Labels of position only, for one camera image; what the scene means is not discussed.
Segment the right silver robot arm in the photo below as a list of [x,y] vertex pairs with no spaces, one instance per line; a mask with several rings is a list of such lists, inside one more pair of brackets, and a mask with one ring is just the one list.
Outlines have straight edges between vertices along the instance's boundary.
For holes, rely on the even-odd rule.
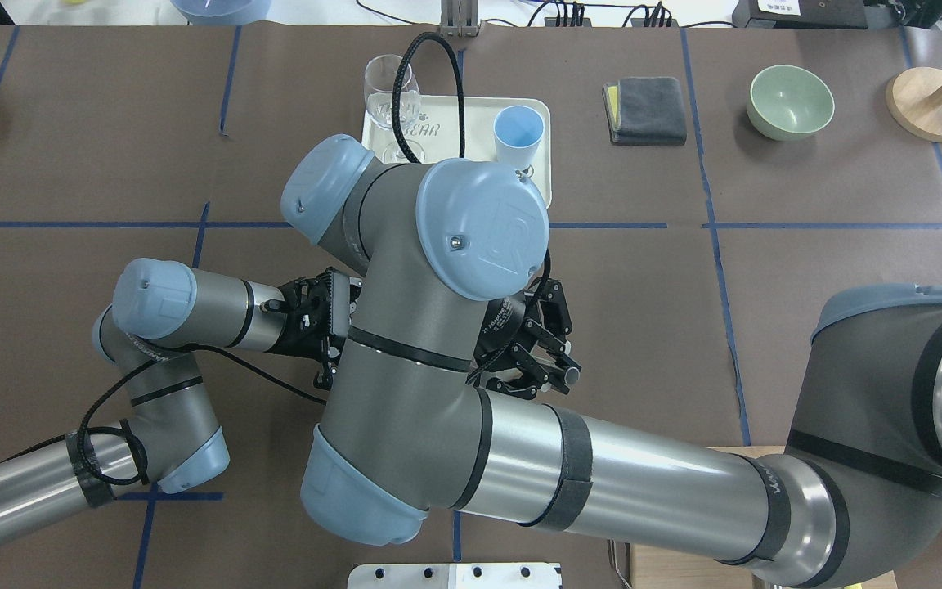
[[942,527],[942,287],[830,298],[785,451],[748,458],[466,384],[487,303],[526,287],[549,239],[537,187],[507,165],[386,165],[336,135],[280,209],[364,277],[300,488],[343,539],[405,543],[445,508],[828,588]]

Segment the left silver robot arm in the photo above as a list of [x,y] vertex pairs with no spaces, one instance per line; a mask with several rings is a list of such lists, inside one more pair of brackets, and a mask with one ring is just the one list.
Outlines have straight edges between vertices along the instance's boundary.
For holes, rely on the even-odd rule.
[[121,272],[92,342],[119,380],[74,431],[0,462],[0,546],[137,486],[190,491],[231,462],[198,352],[254,373],[236,350],[314,359],[329,390],[362,288],[336,268],[280,286],[139,258]]

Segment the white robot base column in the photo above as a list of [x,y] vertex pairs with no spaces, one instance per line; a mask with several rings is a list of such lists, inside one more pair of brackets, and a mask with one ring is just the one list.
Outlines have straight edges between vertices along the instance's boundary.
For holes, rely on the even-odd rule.
[[562,588],[559,564],[546,562],[358,565],[348,588]]

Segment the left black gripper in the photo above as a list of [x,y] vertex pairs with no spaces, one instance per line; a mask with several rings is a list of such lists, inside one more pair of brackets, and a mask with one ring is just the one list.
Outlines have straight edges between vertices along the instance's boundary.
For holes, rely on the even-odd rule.
[[269,353],[318,361],[313,385],[332,390],[348,338],[362,279],[329,266],[314,278],[299,278],[278,288],[259,304],[264,317],[280,318],[278,336]]

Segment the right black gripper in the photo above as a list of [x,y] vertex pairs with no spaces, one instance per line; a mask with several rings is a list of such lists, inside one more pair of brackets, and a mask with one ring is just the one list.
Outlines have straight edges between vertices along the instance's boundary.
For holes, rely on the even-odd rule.
[[538,278],[527,290],[494,299],[474,350],[474,385],[503,385],[504,395],[533,400],[571,392],[582,366],[572,357],[572,318],[563,284]]

